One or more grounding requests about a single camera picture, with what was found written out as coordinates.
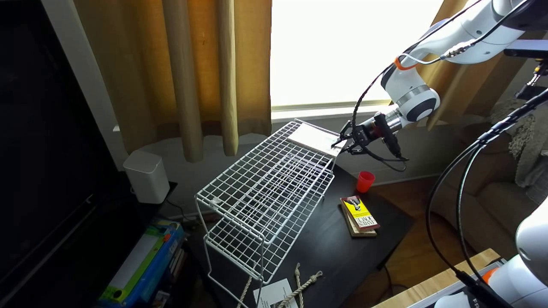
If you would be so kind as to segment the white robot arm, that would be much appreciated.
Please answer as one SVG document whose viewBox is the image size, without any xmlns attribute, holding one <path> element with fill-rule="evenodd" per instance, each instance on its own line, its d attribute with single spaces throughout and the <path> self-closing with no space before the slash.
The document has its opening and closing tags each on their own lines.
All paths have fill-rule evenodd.
<svg viewBox="0 0 548 308">
<path fill-rule="evenodd" d="M 430 116 L 440 106 L 440 94 L 418 73 L 418 65 L 442 60 L 459 65 L 483 63 L 526 31 L 545 29 L 546 24 L 548 0 L 469 0 L 452 17 L 435 22 L 373 79 L 392 103 L 389 111 L 358 121 L 358 108 L 368 92 L 365 89 L 334 145 L 343 152 L 367 154 L 367 145 L 382 138 L 401 159 L 396 132 Z"/>
</svg>

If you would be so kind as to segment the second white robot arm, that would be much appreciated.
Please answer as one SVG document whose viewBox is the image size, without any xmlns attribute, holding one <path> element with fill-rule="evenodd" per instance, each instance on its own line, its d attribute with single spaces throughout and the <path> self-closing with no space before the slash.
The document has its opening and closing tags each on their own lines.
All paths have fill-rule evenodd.
<svg viewBox="0 0 548 308">
<path fill-rule="evenodd" d="M 517 253 L 433 308 L 548 308 L 548 198 L 516 231 Z"/>
</svg>

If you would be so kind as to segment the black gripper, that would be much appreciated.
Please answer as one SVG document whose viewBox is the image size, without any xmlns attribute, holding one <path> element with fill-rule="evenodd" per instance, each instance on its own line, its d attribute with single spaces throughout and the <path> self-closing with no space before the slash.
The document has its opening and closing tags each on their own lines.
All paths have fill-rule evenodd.
<svg viewBox="0 0 548 308">
<path fill-rule="evenodd" d="M 353 128 L 341 130 L 339 137 L 331 147 L 341 147 L 341 154 L 361 156 L 367 152 L 367 145 L 377 138 L 382 138 L 389 149 L 397 149 L 396 132 L 401 128 L 399 121 L 389 121 L 384 113 L 355 125 Z"/>
</svg>

